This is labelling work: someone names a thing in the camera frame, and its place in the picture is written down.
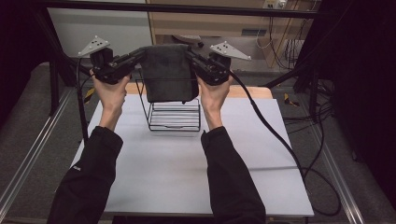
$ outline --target metal wire rack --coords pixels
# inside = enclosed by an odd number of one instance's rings
[[[189,102],[165,102],[149,103],[143,99],[145,91],[145,80],[135,80],[143,111],[146,116],[148,128],[151,131],[173,131],[173,132],[199,132],[201,131],[201,105],[195,98]],[[191,79],[171,79],[172,81],[191,81]],[[150,81],[170,81],[169,79],[151,79]]]

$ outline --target metal frame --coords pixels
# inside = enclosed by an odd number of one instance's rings
[[[52,32],[48,21],[43,16],[43,11],[47,7],[56,8],[74,8],[74,9],[93,9],[93,10],[117,10],[117,11],[146,11],[146,12],[173,12],[173,13],[195,13],[195,14],[216,14],[216,15],[235,15],[235,16],[257,16],[257,17],[276,17],[276,18],[303,18],[303,19],[316,19],[316,20],[334,20],[336,19],[335,13],[329,12],[313,12],[313,11],[291,11],[291,10],[275,10],[275,9],[264,9],[264,8],[242,8],[242,7],[202,7],[202,6],[181,6],[181,5],[148,5],[148,4],[132,4],[132,3],[109,3],[109,2],[87,2],[87,1],[67,1],[67,0],[36,0],[29,3],[30,13],[32,14],[32,26],[37,29],[38,32],[46,38],[47,43],[50,46],[50,53],[53,55],[54,60],[51,62],[51,87],[52,92],[52,106],[50,119],[51,124],[56,122],[59,113],[64,109],[63,104],[60,104],[60,108],[56,111],[59,106],[59,95],[54,94],[58,90],[58,79],[57,75],[63,78],[65,85],[74,86],[76,81],[74,79],[73,67],[77,67],[77,63],[64,54],[56,33]],[[81,72],[88,75],[89,69],[81,66]],[[45,133],[50,133],[51,127],[45,127],[48,130]],[[39,153],[40,146],[36,146],[35,153]],[[15,178],[17,182],[11,183],[6,192],[0,199],[0,222],[4,218],[8,208],[13,202],[13,198],[17,195],[24,178],[28,175],[30,167],[35,162],[35,155],[28,155],[26,159],[28,162],[22,164]],[[359,208],[355,204],[352,195],[350,194],[345,180],[341,176],[336,164],[333,162],[330,151],[325,148],[325,159],[330,169],[333,181],[335,181],[336,187],[341,192],[343,205],[347,212],[350,223],[364,223]]]
[[[145,113],[146,121],[150,131],[173,131],[173,132],[200,132],[201,131],[201,105],[198,99],[191,102],[169,102],[150,103],[148,110],[143,100],[145,89],[145,79],[142,78],[139,69],[139,76],[135,80],[139,92],[140,101]],[[181,78],[171,79],[172,81],[192,81],[192,79]],[[170,81],[165,78],[152,78],[150,81]]]

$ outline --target black jacket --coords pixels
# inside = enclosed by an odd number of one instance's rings
[[[265,207],[245,163],[224,127],[204,132],[210,203],[218,223],[265,223]],[[116,178],[122,140],[96,127],[80,160],[64,176],[49,213],[48,224],[96,224],[105,210]]]

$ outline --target white table surface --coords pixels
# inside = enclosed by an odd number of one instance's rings
[[[264,117],[288,142],[276,100],[255,100]],[[99,123],[93,114],[89,133]],[[247,98],[228,98],[223,124],[244,159],[268,216],[313,216],[304,184],[292,156],[257,118]],[[116,133],[124,145],[107,213],[138,215],[210,215],[206,159],[201,134],[208,130],[202,113],[197,133],[151,132],[138,95],[127,95]],[[78,149],[76,162],[83,149]]]

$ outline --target black cable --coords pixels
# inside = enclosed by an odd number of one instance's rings
[[[292,132],[289,132],[288,134],[297,133],[297,132],[299,132],[299,131],[302,131],[302,130],[304,130],[304,129],[307,129],[307,128],[309,128],[309,127],[312,127],[312,126],[314,126],[314,125],[315,125],[315,124],[307,125],[307,126],[305,126],[305,127],[303,127],[303,128],[300,128],[300,129],[294,130],[294,131],[292,131]]]
[[[306,25],[306,22],[308,20],[303,20],[300,24],[299,31],[296,33],[295,37],[293,39],[288,40],[287,45],[285,47],[285,50],[283,52],[286,60],[288,61],[288,69],[291,70],[294,68],[295,64],[297,63],[298,56],[300,52],[297,49],[299,46],[299,43],[302,39],[303,35],[303,30]]]
[[[82,82],[82,84],[81,84],[81,88],[84,87],[85,83],[86,83],[88,80],[90,80],[90,78],[91,78],[91,77],[85,78],[85,80],[84,80],[84,81]]]
[[[341,211],[342,205],[341,205],[341,198],[340,195],[338,194],[337,190],[335,189],[334,185],[323,175],[321,174],[319,171],[315,170],[314,168],[312,168],[314,166],[314,164],[317,162],[319,156],[321,155],[321,152],[323,151],[323,145],[324,145],[324,129],[323,129],[323,124],[322,121],[325,120],[327,117],[329,117],[332,114],[332,106],[328,106],[326,108],[324,108],[325,105],[329,104],[330,102],[326,102],[324,104],[322,104],[319,108],[319,112],[316,113],[315,115],[312,116],[306,116],[306,117],[299,117],[299,118],[284,118],[284,121],[286,122],[290,122],[290,124],[293,123],[298,123],[298,122],[305,122],[305,121],[313,121],[313,117],[317,117],[317,123],[315,124],[310,124],[307,127],[310,127],[312,125],[319,125],[320,131],[321,131],[321,138],[320,138],[320,146],[319,146],[319,150],[315,156],[315,158],[311,161],[311,163],[309,164],[308,167],[303,167],[302,169],[305,170],[304,175],[303,175],[303,180],[304,182],[306,182],[306,177],[308,175],[309,172],[314,172],[316,175],[318,175],[320,178],[322,178],[329,186],[330,188],[334,191],[335,196],[337,198],[337,208],[334,212],[323,212],[320,211],[319,209],[317,209],[315,206],[313,207],[313,210],[323,216],[327,216],[327,217],[333,217],[339,214],[339,212]]]
[[[250,95],[250,92],[248,91],[248,89],[245,86],[245,84],[241,81],[241,79],[239,79],[239,77],[236,74],[234,74],[231,70],[228,70],[227,72],[233,77],[233,79],[237,83],[239,83],[239,85],[241,85],[242,89],[247,94],[247,98],[249,99],[251,105],[253,106],[254,111],[256,112],[257,116],[262,121],[262,123],[265,125],[265,127],[283,144],[283,146],[285,146],[285,148],[288,150],[290,155],[293,157],[294,161],[296,162],[297,168],[300,171],[300,175],[302,177],[302,180],[304,182],[304,174],[303,174],[303,170],[302,170],[301,164],[298,161],[297,156],[295,155],[295,153],[293,152],[291,147],[288,145],[288,143],[285,141],[285,139],[283,139],[282,136],[280,136],[279,133],[277,133],[274,130],[274,128],[268,123],[268,121],[264,118],[264,116],[262,115],[262,112],[257,107],[256,102],[254,102],[253,98]]]
[[[276,60],[277,65],[278,65],[280,68],[288,69],[288,67],[285,66],[285,65],[281,62],[281,59],[279,59],[279,57],[278,57],[277,54],[276,54],[276,50],[275,50],[275,46],[274,46],[274,41],[273,41],[273,38],[272,38],[272,30],[273,30],[273,27],[274,27],[274,18],[270,17],[270,22],[269,22],[269,33],[270,33],[270,47],[271,47],[271,50],[272,50],[273,53],[274,53],[274,58],[275,58],[275,60]]]
[[[82,99],[82,87],[79,83],[79,67],[81,64],[81,58],[78,59],[77,69],[76,69],[76,88],[77,88],[77,98],[78,98],[78,111],[79,119],[81,121],[82,137],[84,139],[84,144],[88,141],[88,122],[85,116],[84,100]]]
[[[317,171],[317,170],[315,170],[313,168],[310,168],[310,171],[315,173],[316,175],[318,175],[320,178],[322,178],[330,186],[330,188],[334,191],[335,197],[337,197],[337,202],[338,202],[336,210],[334,212],[332,212],[332,213],[326,213],[326,212],[320,211],[315,206],[312,206],[312,209],[315,212],[317,212],[317,213],[319,213],[319,214],[321,214],[323,216],[326,216],[326,217],[334,217],[334,216],[338,215],[340,213],[340,211],[341,211],[341,208],[342,208],[340,194],[337,192],[337,190],[335,189],[334,185],[323,174],[321,174],[319,171]]]

